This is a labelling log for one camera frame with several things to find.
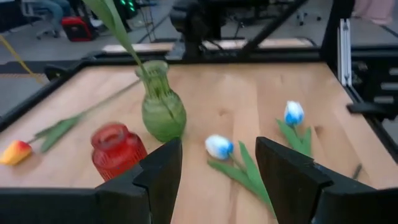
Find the glass jar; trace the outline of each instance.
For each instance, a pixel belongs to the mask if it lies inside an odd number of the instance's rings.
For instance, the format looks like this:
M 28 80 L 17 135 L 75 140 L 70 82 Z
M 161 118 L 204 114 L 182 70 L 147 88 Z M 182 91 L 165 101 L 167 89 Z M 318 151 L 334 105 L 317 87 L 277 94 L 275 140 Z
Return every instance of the glass jar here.
M 99 128 L 91 137 L 91 144 L 94 166 L 105 181 L 129 170 L 147 155 L 139 136 L 121 123 Z
M 167 79 L 169 66 L 160 60 L 148 61 L 136 69 L 145 86 L 142 102 L 142 120 L 148 132 L 160 142 L 181 137 L 187 122 L 187 114 L 180 97 L 170 88 Z

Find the wooden table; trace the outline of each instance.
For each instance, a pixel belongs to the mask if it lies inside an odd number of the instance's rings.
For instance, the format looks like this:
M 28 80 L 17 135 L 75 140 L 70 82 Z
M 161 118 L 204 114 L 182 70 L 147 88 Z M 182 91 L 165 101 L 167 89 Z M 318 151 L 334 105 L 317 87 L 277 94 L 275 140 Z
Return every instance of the wooden table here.
M 134 69 L 82 70 L 2 132 L 1 148 L 15 139 L 28 140 L 136 81 Z M 169 81 L 187 110 L 172 223 L 276 223 L 255 196 L 207 165 L 204 141 L 211 134 L 243 141 L 253 158 L 257 136 L 286 144 L 275 119 L 283 118 L 287 100 L 299 101 L 305 110 L 304 126 L 312 128 L 318 163 L 347 176 L 361 163 L 359 181 L 378 189 L 398 186 L 396 163 L 366 120 L 348 113 L 345 105 L 351 100 L 324 63 L 172 65 Z M 35 154 L 17 167 L 1 166 L 0 186 L 90 188 L 103 183 L 91 162 L 90 136 L 104 123 L 126 124 L 148 152 L 161 145 L 141 120 L 143 97 L 140 83 L 82 121 L 48 153 Z

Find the red glass jar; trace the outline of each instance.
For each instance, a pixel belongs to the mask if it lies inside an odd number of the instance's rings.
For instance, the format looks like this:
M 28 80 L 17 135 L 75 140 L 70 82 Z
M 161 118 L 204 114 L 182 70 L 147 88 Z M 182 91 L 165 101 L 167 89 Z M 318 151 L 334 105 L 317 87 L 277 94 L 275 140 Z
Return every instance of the red glass jar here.
M 94 166 L 105 181 L 132 168 L 147 155 L 139 136 L 121 123 L 99 128 L 91 137 L 91 144 Z

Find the green glass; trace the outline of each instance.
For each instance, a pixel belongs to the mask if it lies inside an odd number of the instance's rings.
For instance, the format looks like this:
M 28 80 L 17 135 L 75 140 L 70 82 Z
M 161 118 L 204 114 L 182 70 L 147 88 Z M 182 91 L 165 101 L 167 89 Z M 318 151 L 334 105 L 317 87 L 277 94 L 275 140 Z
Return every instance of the green glass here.
M 136 74 L 145 86 L 142 102 L 142 119 L 148 132 L 160 142 L 181 137 L 187 123 L 187 113 L 180 97 L 170 88 L 167 79 L 169 66 L 166 62 L 153 60 L 143 63 Z

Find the chair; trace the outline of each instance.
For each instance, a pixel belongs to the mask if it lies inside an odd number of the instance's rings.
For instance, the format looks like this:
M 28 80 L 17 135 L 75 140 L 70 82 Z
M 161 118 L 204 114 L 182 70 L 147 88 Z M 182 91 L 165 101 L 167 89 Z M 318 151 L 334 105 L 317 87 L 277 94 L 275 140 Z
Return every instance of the chair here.
M 40 40 L 44 35 L 52 35 L 54 38 L 57 37 L 57 34 L 55 32 L 55 27 L 51 23 L 52 21 L 51 12 L 48 9 L 41 7 L 38 0 L 22 0 L 21 11 L 22 15 L 28 19 L 31 25 L 32 25 L 32 23 L 30 22 L 31 18 L 39 18 L 47 23 L 46 28 L 36 33 L 36 38 L 38 40 Z

